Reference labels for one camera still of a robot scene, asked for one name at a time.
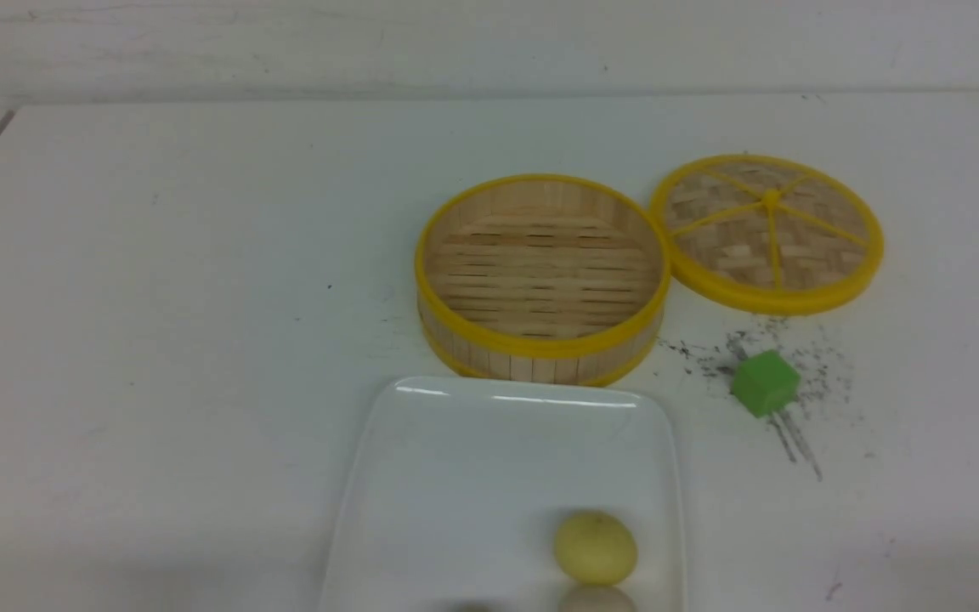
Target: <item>bamboo steamer lid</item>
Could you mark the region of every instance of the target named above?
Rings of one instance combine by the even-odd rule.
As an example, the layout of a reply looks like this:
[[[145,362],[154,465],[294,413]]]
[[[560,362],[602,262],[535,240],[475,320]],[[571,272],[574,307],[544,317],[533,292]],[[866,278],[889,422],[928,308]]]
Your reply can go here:
[[[734,309],[809,315],[867,289],[882,229],[862,199],[812,167],[712,156],[664,179],[652,212],[685,286]]]

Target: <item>white plate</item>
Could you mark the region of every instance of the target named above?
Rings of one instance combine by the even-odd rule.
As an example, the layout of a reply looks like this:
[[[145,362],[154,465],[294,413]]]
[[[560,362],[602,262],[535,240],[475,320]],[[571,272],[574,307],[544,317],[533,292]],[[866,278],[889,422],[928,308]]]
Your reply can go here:
[[[651,399],[603,388],[407,378],[376,398],[342,501],[321,612],[554,612],[552,555],[580,508],[640,549],[620,585],[642,612],[685,608],[675,442]]]

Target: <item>yellow rim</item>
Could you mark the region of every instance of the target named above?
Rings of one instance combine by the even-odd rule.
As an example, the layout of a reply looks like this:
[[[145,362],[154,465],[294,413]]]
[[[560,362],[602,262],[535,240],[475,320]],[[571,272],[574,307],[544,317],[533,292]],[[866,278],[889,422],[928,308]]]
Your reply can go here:
[[[859,199],[853,190],[848,189],[846,185],[843,185],[838,179],[829,177],[828,174],[819,172],[813,169],[813,167],[803,166],[803,164],[795,163],[793,161],[788,161],[785,159],[774,158],[774,156],[757,156],[757,155],[724,155],[724,156],[707,156],[704,159],[698,159],[695,162],[685,164],[683,167],[679,167],[675,172],[669,174],[667,178],[656,189],[656,193],[652,196],[652,204],[649,205],[649,209],[652,210],[652,216],[656,219],[659,224],[660,231],[666,232],[667,225],[665,225],[664,218],[664,208],[667,204],[667,198],[671,193],[671,190],[675,189],[677,183],[681,181],[688,174],[694,172],[706,171],[705,169],[710,166],[715,166],[718,163],[728,163],[728,162],[761,162],[772,164],[773,166],[787,167],[788,169],[796,170],[801,172],[801,177],[794,179],[792,183],[784,186],[784,190],[787,190],[792,185],[803,181],[803,179],[813,178],[820,179],[827,185],[833,187],[833,189],[838,190],[842,196],[844,196],[852,206],[859,213],[859,216],[863,218],[863,224],[867,228],[868,239],[866,244],[863,244],[863,240],[859,239],[857,236],[851,236],[843,229],[833,228],[833,226],[825,224],[824,221],[819,219],[808,219],[809,222],[821,226],[821,228],[827,230],[828,232],[835,233],[836,235],[843,237],[851,237],[851,240],[858,244],[862,244],[866,249],[866,255],[863,257],[863,263],[859,264],[850,275],[846,278],[831,284],[831,286],[823,286],[818,289],[811,289],[805,291],[788,291],[784,289],[761,289],[760,287],[745,286],[744,284],[739,284],[732,280],[722,278],[712,274],[710,270],[702,266],[702,264],[696,263],[694,259],[685,254],[682,249],[677,246],[676,241],[668,240],[667,249],[668,256],[671,260],[671,266],[675,269],[675,276],[677,279],[682,281],[684,286],[690,287],[690,289],[695,290],[697,293],[702,294],[705,298],[712,299],[719,303],[723,303],[724,306],[730,306],[732,309],[749,310],[751,313],[762,313],[766,315],[811,315],[815,313],[821,313],[821,311],[836,309],[836,307],[841,306],[843,303],[850,302],[863,290],[867,289],[867,286],[871,283],[871,279],[874,278],[874,272],[878,270],[879,264],[882,263],[882,252],[883,252],[883,237],[882,228],[879,225],[878,219],[875,219],[874,213],[868,208],[866,204],[863,204],[862,199]],[[754,194],[761,199],[761,194],[755,193],[755,190],[750,189],[749,186],[738,184],[734,178],[724,178],[727,182],[737,185],[740,190],[745,190],[747,193]],[[739,207],[738,209],[732,209],[731,212],[724,213],[741,213],[744,210],[749,210],[750,207],[758,207],[761,204],[757,202],[753,205],[746,205],[744,207]],[[784,207],[781,209],[782,212],[788,213],[789,210],[791,214],[796,214],[794,209],[789,209]],[[769,232],[770,235],[774,233],[774,228],[772,224],[772,213],[770,212],[770,225]],[[702,221],[711,221],[711,218],[705,220],[696,221],[696,224],[700,224]],[[780,275],[778,271],[778,251],[777,251],[777,241],[770,240],[772,244],[773,252],[770,254],[770,260],[773,263],[774,275]]]
[[[452,357],[450,354],[445,352],[445,349],[442,348],[442,346],[440,346],[436,340],[433,340],[431,334],[428,333],[428,329],[425,329],[424,321],[422,322],[422,335],[425,337],[425,342],[428,343],[428,347],[433,350],[433,353],[436,353],[436,356],[438,356],[439,359],[444,362],[444,365],[447,365],[451,371],[458,373],[459,376],[466,376],[467,378],[493,378],[487,372],[477,371],[477,369],[470,368],[462,363],[459,363],[459,360],[456,360],[455,357]],[[648,344],[642,346],[640,353],[630,357],[630,360],[626,361],[617,369],[607,372],[605,375],[600,377],[593,378],[592,380],[586,380],[576,384],[579,384],[581,387],[606,387],[610,383],[614,383],[614,381],[628,375],[629,372],[633,371],[634,368],[637,368],[637,366],[641,364],[641,361],[643,361],[645,357],[648,357],[648,353],[652,352],[652,347],[655,346],[657,338],[658,337],[656,336],[652,336],[652,340],[649,340]]]
[[[436,295],[436,292],[433,291],[430,282],[428,282],[428,275],[425,274],[425,248],[427,248],[428,233],[438,223],[440,217],[443,217],[453,206],[457,206],[460,201],[465,201],[465,199],[477,194],[479,191],[494,189],[494,187],[506,183],[520,181],[560,181],[563,183],[584,185],[585,187],[600,190],[607,195],[624,201],[634,212],[640,214],[641,218],[645,220],[646,224],[655,233],[656,239],[659,241],[660,252],[664,257],[664,270],[661,272],[659,286],[656,287],[656,293],[652,299],[648,303],[645,303],[632,317],[625,319],[625,321],[620,322],[617,326],[613,326],[613,328],[593,333],[591,336],[572,337],[569,340],[536,340],[536,338],[532,337],[508,336],[506,333],[500,333],[486,329],[484,326],[473,324],[473,322],[467,321],[467,319],[456,314],[455,311],[448,309],[443,299],[440,299]],[[467,341],[482,346],[482,348],[490,349],[490,351],[509,353],[510,355],[520,357],[566,360],[566,358],[597,353],[603,351],[603,349],[610,349],[611,346],[622,344],[622,342],[636,336],[649,322],[652,322],[653,317],[657,313],[660,313],[660,309],[663,307],[664,301],[667,298],[667,290],[671,282],[671,263],[668,256],[668,241],[667,237],[664,236],[664,232],[653,221],[652,216],[638,206],[632,199],[625,197],[625,195],[618,193],[618,191],[611,190],[606,185],[586,181],[583,178],[568,177],[568,175],[563,174],[518,174],[514,175],[514,177],[498,178],[496,181],[475,185],[471,189],[463,191],[463,193],[451,198],[447,204],[443,205],[442,208],[433,214],[432,219],[428,220],[428,224],[425,224],[425,229],[422,231],[421,237],[418,240],[418,249],[415,251],[415,280],[418,283],[418,291],[424,298],[428,309],[432,311],[433,316],[442,322],[446,328],[452,330],[458,336],[465,338]]]

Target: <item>bamboo steamer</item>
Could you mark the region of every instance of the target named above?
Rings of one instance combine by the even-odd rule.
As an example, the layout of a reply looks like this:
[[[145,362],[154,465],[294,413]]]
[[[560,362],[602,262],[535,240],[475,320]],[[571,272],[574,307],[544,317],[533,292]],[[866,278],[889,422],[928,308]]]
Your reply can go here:
[[[882,261],[882,228],[852,190],[773,156],[710,156],[652,199],[676,278],[751,313],[811,315],[850,302]]]
[[[463,376],[603,386],[652,348],[670,283],[644,210],[582,178],[500,178],[448,201],[415,256],[433,351]]]

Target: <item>green block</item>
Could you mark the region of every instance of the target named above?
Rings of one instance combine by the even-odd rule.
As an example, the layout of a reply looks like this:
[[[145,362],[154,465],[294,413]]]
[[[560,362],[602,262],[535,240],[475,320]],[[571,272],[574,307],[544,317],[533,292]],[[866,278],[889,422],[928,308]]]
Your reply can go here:
[[[800,373],[776,351],[766,351],[738,365],[731,393],[758,418],[772,415],[795,399]]]

